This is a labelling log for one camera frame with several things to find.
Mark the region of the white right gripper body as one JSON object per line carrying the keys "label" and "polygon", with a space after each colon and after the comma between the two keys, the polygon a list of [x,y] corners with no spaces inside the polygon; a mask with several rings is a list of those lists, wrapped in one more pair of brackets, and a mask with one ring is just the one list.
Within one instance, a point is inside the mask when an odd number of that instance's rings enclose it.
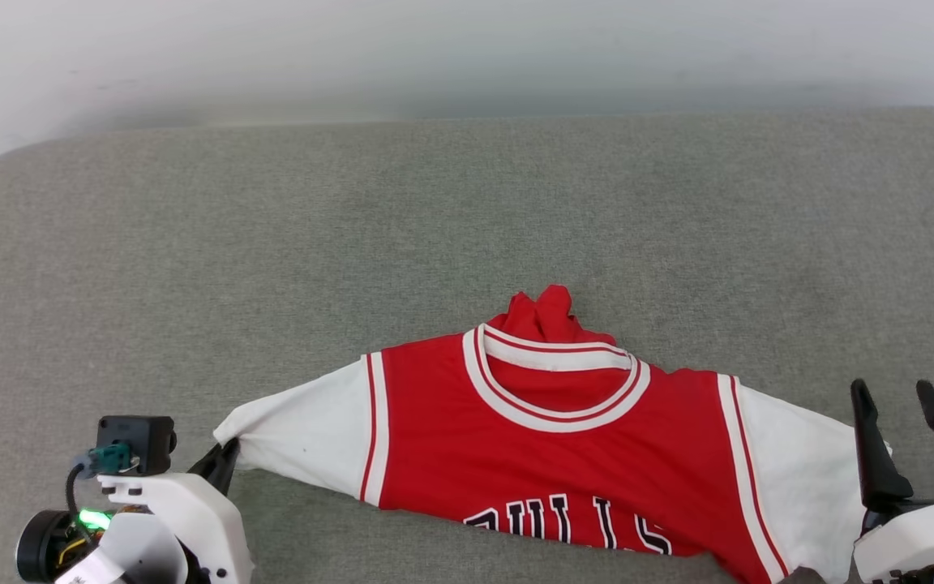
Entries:
{"label": "white right gripper body", "polygon": [[868,511],[854,562],[863,583],[934,583],[934,503]]}

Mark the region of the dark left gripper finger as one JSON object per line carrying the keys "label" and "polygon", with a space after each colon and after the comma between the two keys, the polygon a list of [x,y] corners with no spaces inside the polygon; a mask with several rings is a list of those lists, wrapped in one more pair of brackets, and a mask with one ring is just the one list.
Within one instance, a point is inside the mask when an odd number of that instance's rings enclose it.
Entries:
{"label": "dark left gripper finger", "polygon": [[204,478],[220,494],[228,496],[239,453],[240,444],[237,437],[227,440],[224,444],[215,444],[204,457],[194,463],[188,473]]}

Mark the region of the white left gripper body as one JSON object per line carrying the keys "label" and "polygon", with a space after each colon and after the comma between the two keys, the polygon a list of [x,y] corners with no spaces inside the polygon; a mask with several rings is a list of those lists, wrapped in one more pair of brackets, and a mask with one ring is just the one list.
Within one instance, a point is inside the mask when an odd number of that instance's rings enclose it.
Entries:
{"label": "white left gripper body", "polygon": [[16,544],[26,583],[249,583],[255,565],[233,502],[197,474],[101,474],[115,510],[34,515]]}

